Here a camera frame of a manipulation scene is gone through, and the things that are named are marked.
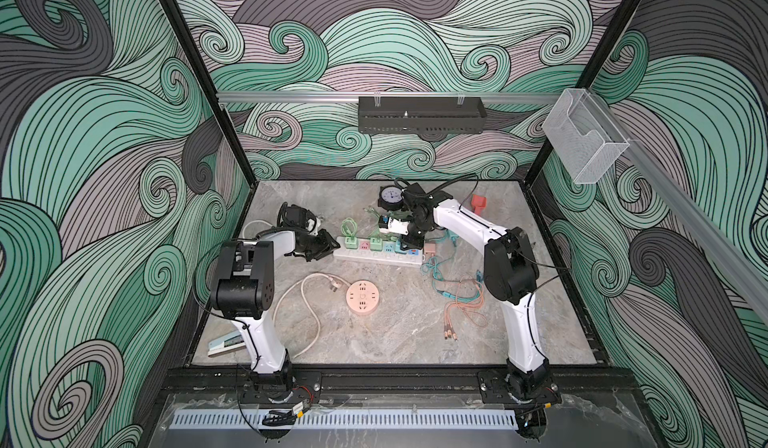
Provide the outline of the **white power strip coloured sockets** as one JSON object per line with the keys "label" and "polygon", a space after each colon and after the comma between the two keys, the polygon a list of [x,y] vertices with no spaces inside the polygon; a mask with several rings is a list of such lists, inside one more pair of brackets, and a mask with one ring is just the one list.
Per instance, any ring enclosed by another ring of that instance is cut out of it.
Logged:
{"label": "white power strip coloured sockets", "polygon": [[[241,230],[241,235],[242,239],[244,239],[247,243],[255,243],[256,241],[273,241],[275,244],[275,252],[277,253],[277,257],[296,257],[296,235],[317,235],[320,229],[322,228],[316,229],[314,231],[308,231],[305,228],[276,225],[270,226],[266,220],[258,219],[247,222],[244,228]],[[350,250],[344,246],[343,236],[336,239],[340,243],[340,246],[336,247],[336,250],[327,257],[333,257],[334,259],[342,261],[353,261],[366,264],[416,268],[420,267],[426,260],[422,250],[403,250],[403,253],[390,253],[385,252],[384,250],[372,251],[369,246],[369,238],[359,238],[359,247],[357,249]]]}

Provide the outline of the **teal charger plug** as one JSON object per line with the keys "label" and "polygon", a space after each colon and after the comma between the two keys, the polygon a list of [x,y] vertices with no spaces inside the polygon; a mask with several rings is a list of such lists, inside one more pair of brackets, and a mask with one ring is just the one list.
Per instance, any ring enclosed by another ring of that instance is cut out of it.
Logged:
{"label": "teal charger plug", "polygon": [[403,253],[399,241],[384,241],[383,250],[390,253]]}

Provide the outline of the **aluminium rail right wall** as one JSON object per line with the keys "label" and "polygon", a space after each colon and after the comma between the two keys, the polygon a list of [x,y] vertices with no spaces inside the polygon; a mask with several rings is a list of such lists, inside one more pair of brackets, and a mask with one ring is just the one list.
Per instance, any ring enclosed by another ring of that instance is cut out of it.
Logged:
{"label": "aluminium rail right wall", "polygon": [[767,280],[695,202],[695,170],[682,145],[661,118],[636,102],[596,104],[629,143],[624,156],[645,176],[677,219],[676,225],[705,252],[732,289],[767,320]]}

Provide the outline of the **black pressure gauge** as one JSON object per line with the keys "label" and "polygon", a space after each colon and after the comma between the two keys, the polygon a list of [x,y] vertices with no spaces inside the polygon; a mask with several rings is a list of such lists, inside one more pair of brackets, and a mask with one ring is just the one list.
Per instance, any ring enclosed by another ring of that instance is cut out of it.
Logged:
{"label": "black pressure gauge", "polygon": [[396,185],[382,186],[379,190],[377,205],[386,211],[399,211],[404,206],[403,189]]}

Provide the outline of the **teal stapler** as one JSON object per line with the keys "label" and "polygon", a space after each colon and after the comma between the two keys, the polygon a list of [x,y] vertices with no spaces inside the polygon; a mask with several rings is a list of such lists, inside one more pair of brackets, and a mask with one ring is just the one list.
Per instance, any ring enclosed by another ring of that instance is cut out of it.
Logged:
{"label": "teal stapler", "polygon": [[207,355],[209,357],[220,356],[241,350],[244,347],[245,343],[241,334],[238,331],[234,331],[210,341],[208,343]]}

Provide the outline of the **pink round socket with cable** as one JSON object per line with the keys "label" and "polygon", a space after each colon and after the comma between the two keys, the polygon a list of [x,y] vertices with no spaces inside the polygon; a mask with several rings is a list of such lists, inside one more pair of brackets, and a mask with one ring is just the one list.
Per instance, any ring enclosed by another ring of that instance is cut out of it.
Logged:
{"label": "pink round socket with cable", "polygon": [[324,279],[329,283],[329,288],[332,292],[336,292],[340,289],[344,289],[344,300],[348,310],[356,316],[367,316],[375,312],[381,303],[381,293],[377,285],[368,280],[357,280],[349,282],[343,277],[331,274],[327,272],[313,272],[305,275],[299,281],[296,281],[290,287],[288,287],[282,295],[278,298],[274,309],[272,310],[271,318],[277,323],[281,308],[286,302],[286,298],[294,291],[299,293],[300,299],[304,305],[304,308],[308,312],[310,319],[314,322],[315,332],[313,338],[309,344],[294,354],[294,357],[298,358],[310,351],[315,344],[319,341],[323,324],[317,311],[309,301],[307,295],[307,285],[311,280]]}

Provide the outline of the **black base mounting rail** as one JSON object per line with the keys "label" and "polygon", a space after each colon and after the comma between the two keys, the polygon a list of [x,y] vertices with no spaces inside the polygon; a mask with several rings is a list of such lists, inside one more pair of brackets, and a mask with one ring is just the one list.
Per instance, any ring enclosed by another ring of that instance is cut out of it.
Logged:
{"label": "black base mounting rail", "polygon": [[238,392],[248,403],[295,398],[332,404],[354,395],[450,395],[487,404],[526,406],[553,403],[566,394],[632,391],[627,369],[603,365],[554,365],[539,388],[525,395],[504,365],[322,365],[299,364],[287,375],[250,374],[237,366],[203,366],[169,371],[162,391]]}

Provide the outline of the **aluminium rail wall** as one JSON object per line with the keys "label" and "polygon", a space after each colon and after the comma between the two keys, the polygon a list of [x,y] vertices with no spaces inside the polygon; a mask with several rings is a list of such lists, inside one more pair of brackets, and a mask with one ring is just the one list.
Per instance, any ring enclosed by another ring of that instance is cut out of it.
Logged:
{"label": "aluminium rail wall", "polygon": [[466,98],[481,98],[488,104],[554,104],[559,92],[290,92],[289,90],[264,90],[264,92],[217,92],[220,104],[353,104],[360,98],[452,98],[463,102]]}
{"label": "aluminium rail wall", "polygon": [[767,320],[767,280],[695,202],[695,170],[682,145],[661,118],[636,102],[596,104],[629,143],[624,156],[645,176],[677,219],[676,225],[705,252],[732,289]]}

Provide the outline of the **aluminium rail back wall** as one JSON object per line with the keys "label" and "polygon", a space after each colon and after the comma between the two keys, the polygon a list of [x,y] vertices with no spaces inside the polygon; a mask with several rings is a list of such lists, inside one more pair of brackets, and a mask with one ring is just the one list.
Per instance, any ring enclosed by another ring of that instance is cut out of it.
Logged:
{"label": "aluminium rail back wall", "polygon": [[264,90],[264,92],[217,92],[220,104],[353,104],[360,98],[452,98],[463,102],[466,98],[481,98],[488,104],[554,104],[559,92],[290,92],[289,90]]}

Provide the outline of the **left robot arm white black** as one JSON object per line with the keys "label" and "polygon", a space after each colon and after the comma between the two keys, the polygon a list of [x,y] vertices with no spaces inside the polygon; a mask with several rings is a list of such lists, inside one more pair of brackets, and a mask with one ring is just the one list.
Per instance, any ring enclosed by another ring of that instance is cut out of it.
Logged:
{"label": "left robot arm white black", "polygon": [[280,341],[270,309],[274,302],[275,262],[282,257],[320,260],[340,248],[310,210],[285,202],[276,224],[253,239],[232,239],[220,247],[211,307],[238,329],[258,375],[284,375],[290,355]]}

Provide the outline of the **clear plastic wall holder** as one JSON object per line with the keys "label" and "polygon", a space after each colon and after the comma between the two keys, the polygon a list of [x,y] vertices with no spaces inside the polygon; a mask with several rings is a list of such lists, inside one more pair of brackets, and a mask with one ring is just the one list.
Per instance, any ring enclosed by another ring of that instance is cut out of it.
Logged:
{"label": "clear plastic wall holder", "polygon": [[542,128],[577,185],[596,184],[629,147],[608,104],[585,88],[564,90]]}

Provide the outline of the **pink charger plug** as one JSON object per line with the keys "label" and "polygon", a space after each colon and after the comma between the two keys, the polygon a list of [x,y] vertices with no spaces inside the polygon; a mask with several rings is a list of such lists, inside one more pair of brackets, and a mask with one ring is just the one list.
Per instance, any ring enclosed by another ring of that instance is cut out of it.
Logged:
{"label": "pink charger plug", "polygon": [[425,242],[423,246],[425,258],[431,258],[437,254],[437,245],[434,242]]}

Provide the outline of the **black perforated metal tray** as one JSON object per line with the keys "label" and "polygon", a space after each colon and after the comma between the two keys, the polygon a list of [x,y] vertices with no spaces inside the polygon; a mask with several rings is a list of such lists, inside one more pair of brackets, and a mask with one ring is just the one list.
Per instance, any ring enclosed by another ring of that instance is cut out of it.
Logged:
{"label": "black perforated metal tray", "polygon": [[357,107],[358,128],[367,134],[478,134],[488,120],[481,98],[360,98]]}

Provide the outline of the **light green charger plug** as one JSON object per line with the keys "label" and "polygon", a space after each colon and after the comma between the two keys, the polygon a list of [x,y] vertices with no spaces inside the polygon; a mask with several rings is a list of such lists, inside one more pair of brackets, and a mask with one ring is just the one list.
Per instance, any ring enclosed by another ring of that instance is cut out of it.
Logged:
{"label": "light green charger plug", "polygon": [[354,250],[359,247],[358,224],[351,218],[345,218],[340,225],[341,233],[344,237],[344,246],[347,249]]}

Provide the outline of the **red plastic clamp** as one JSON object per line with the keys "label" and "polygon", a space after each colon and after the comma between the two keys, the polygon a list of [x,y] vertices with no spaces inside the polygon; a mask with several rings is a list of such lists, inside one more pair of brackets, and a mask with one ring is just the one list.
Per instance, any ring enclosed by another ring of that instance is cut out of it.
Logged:
{"label": "red plastic clamp", "polygon": [[470,205],[474,214],[482,215],[487,206],[487,198],[482,195],[473,194]]}

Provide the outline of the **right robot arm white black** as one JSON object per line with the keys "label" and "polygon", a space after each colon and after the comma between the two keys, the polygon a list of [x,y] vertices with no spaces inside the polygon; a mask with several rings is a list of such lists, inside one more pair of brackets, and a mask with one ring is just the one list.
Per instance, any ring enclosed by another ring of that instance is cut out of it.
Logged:
{"label": "right robot arm white black", "polygon": [[447,193],[445,182],[432,190],[397,178],[404,220],[390,218],[386,228],[401,237],[405,249],[422,248],[428,232],[446,229],[483,255],[486,290],[501,303],[508,338],[507,367],[513,396],[528,399],[547,383],[549,360],[539,345],[535,291],[539,264],[529,237],[519,227],[484,219]]}

